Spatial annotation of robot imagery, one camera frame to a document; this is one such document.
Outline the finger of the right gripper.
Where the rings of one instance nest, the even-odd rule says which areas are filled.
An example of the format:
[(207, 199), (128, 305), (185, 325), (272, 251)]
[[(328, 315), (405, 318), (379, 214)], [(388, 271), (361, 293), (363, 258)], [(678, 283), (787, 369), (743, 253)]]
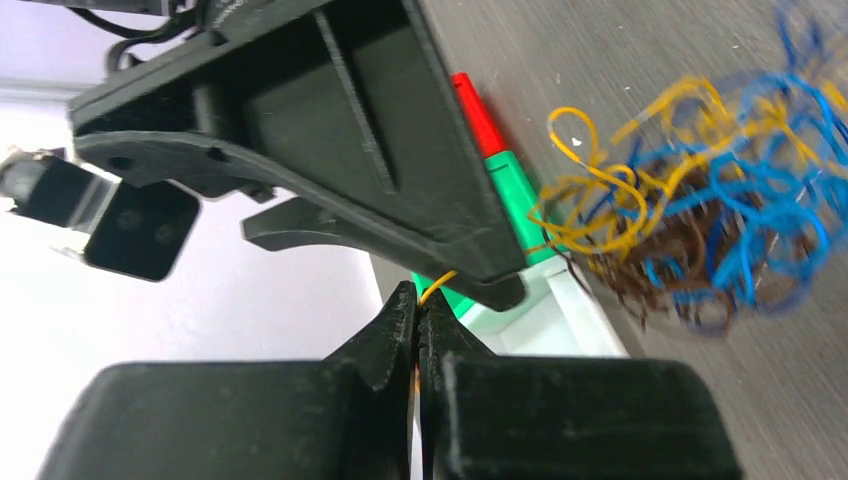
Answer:
[(241, 228), (246, 241), (271, 252), (309, 245), (343, 246), (375, 255), (396, 251), (386, 239), (301, 197), (244, 219)]
[(416, 1), (201, 1), (184, 43), (69, 107), (77, 153), (136, 186), (268, 185), (393, 243), (496, 311), (525, 255)]

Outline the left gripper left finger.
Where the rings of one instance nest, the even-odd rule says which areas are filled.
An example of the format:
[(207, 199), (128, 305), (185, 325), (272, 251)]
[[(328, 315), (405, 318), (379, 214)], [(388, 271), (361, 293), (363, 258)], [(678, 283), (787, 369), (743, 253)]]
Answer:
[(122, 363), (82, 391), (43, 479), (406, 479), (417, 292), (321, 360)]

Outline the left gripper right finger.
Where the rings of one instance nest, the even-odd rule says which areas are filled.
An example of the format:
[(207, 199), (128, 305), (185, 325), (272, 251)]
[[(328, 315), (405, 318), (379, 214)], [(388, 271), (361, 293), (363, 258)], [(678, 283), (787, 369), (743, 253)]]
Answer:
[(434, 292), (418, 307), (427, 479), (740, 479), (688, 365), (494, 353)]

